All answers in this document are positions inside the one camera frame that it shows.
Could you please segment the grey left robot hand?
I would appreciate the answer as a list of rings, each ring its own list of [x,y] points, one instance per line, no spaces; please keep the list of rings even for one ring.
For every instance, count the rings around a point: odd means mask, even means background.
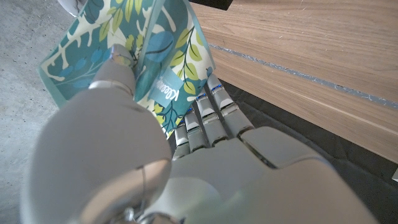
[[[44,126],[21,190],[22,223],[376,223],[317,152],[233,112],[234,138],[171,150],[132,98],[119,44],[87,90]]]

